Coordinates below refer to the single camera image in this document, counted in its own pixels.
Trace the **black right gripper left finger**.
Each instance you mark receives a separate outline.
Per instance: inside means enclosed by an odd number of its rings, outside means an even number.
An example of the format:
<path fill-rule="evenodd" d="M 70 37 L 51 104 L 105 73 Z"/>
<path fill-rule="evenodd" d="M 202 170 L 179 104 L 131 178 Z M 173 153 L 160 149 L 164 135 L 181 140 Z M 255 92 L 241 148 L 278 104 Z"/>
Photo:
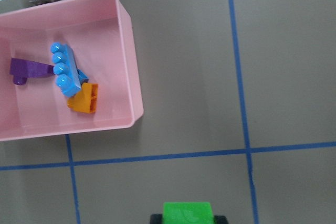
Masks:
<path fill-rule="evenodd" d="M 162 214 L 152 214 L 150 216 L 150 224 L 162 224 L 163 215 Z"/>

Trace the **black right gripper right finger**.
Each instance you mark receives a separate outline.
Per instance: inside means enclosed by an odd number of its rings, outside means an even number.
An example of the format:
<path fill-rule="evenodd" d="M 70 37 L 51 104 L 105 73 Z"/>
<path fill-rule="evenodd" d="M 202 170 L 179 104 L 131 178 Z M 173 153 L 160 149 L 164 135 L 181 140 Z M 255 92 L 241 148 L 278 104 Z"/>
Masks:
<path fill-rule="evenodd" d="M 228 224 L 228 220 L 225 216 L 215 215 L 214 216 L 214 224 Z"/>

